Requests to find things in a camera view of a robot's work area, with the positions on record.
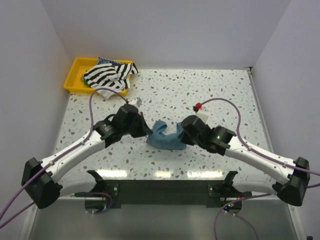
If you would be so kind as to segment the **blue ribbed tank top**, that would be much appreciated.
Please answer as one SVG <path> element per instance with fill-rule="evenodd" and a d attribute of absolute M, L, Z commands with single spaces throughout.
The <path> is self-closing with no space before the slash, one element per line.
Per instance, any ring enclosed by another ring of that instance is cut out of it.
<path fill-rule="evenodd" d="M 165 134 L 168 125 L 163 120 L 157 120 L 152 127 L 152 134 L 148 135 L 146 143 L 159 150 L 184 150 L 187 148 L 185 143 L 180 141 L 179 136 L 183 132 L 182 123 L 176 122 L 176 131 Z"/>

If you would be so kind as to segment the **black white striped tank top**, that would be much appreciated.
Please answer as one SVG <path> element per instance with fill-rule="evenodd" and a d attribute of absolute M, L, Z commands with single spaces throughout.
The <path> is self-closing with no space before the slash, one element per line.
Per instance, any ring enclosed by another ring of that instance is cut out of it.
<path fill-rule="evenodd" d="M 120 66 L 112 66 L 111 63 L 95 65 L 85 71 L 84 76 L 94 90 L 108 88 L 116 93 L 121 93 L 130 88 L 129 76 L 135 75 L 139 71 L 136 65 L 126 63 Z"/>

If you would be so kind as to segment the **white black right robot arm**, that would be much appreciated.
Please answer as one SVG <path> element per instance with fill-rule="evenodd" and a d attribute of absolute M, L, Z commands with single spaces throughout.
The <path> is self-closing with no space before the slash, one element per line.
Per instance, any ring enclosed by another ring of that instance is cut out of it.
<path fill-rule="evenodd" d="M 241 142 L 237 133 L 222 126 L 210 128 L 196 115 L 186 117 L 181 126 L 179 139 L 182 143 L 242 161 L 270 178 L 260 179 L 250 174 L 241 177 L 238 171 L 230 171 L 219 191 L 230 197 L 244 192 L 271 194 L 289 205 L 302 206 L 310 181 L 308 160 L 281 157 L 248 142 Z"/>

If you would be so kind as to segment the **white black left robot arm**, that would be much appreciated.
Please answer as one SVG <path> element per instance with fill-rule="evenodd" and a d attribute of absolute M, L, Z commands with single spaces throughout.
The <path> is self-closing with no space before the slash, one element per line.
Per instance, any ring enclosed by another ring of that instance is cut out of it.
<path fill-rule="evenodd" d="M 92 131 L 58 153 L 42 160 L 29 159 L 25 165 L 21 185 L 39 209 L 52 205 L 59 197 L 71 194 L 59 181 L 83 160 L 117 143 L 125 135 L 140 138 L 151 134 L 140 103 L 121 106 L 109 120 L 98 121 Z"/>

